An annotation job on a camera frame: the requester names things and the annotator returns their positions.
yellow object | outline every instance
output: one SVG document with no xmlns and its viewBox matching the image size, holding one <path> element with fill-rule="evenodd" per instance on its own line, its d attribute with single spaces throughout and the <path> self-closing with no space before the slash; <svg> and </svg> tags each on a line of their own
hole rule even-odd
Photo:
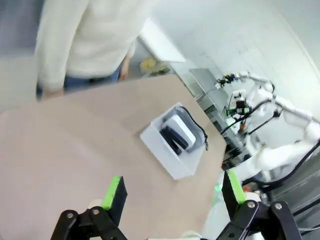
<svg viewBox="0 0 320 240">
<path fill-rule="evenodd" d="M 140 70 L 143 73 L 146 73 L 148 71 L 150 71 L 155 65 L 157 64 L 157 61 L 154 60 L 152 57 L 148 57 L 146 59 L 144 59 L 141 63 L 140 63 Z M 152 74 L 156 74 L 159 71 L 164 70 L 167 67 L 167 65 L 163 62 L 158 69 L 154 70 L 152 72 Z"/>
</svg>

person's hand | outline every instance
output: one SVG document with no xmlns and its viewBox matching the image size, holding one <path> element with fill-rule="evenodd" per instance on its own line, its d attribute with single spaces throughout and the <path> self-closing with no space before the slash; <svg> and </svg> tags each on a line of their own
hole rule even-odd
<svg viewBox="0 0 320 240">
<path fill-rule="evenodd" d="M 126 56 L 122 62 L 122 66 L 119 73 L 120 81 L 125 80 L 128 77 L 130 60 L 131 60 L 131 57 Z"/>
<path fill-rule="evenodd" d="M 44 90 L 43 94 L 41 96 L 41 100 L 60 97 L 60 96 L 63 96 L 63 95 L 65 95 L 65 90 L 63 88 L 58 90 L 58 91 L 54 91 L 54 92 L 50 92 L 50 91 Z"/>
</svg>

white cable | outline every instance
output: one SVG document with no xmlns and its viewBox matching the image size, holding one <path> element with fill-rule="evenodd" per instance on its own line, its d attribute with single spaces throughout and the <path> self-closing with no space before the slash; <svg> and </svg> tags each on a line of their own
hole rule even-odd
<svg viewBox="0 0 320 240">
<path fill-rule="evenodd" d="M 299 231 L 314 231 L 314 230 L 318 230 L 320 229 L 320 226 L 315 227 L 315 228 L 300 228 L 299 227 Z"/>
</svg>

gray pouch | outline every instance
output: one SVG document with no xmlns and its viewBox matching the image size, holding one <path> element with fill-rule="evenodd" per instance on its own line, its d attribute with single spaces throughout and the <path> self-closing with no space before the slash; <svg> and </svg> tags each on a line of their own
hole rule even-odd
<svg viewBox="0 0 320 240">
<path fill-rule="evenodd" d="M 195 136 L 195 143 L 190 147 L 187 152 L 191 153 L 205 144 L 205 149 L 208 150 L 208 135 L 205 130 L 192 118 L 190 112 L 184 106 L 177 106 L 170 111 L 165 117 L 164 122 L 171 118 L 173 115 L 178 115 L 191 133 Z"/>
</svg>

green tape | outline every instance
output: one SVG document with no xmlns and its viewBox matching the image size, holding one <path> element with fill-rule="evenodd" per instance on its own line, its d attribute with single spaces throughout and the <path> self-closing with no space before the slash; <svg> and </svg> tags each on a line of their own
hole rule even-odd
<svg viewBox="0 0 320 240">
<path fill-rule="evenodd" d="M 239 204 L 243 204 L 247 200 L 247 198 L 246 198 L 244 190 L 242 189 L 242 186 L 241 186 L 241 184 L 235 174 L 235 171 L 234 170 L 228 171 L 228 176 L 229 176 L 229 179 L 231 182 L 232 190 L 233 190 L 236 201 Z"/>
<path fill-rule="evenodd" d="M 106 191 L 105 197 L 101 204 L 101 207 L 104 210 L 109 210 L 112 207 L 112 203 L 114 201 L 116 190 L 118 188 L 120 179 L 121 179 L 121 176 L 114 176 L 112 178 L 111 184 L 109 185 L 109 188 Z"/>
</svg>

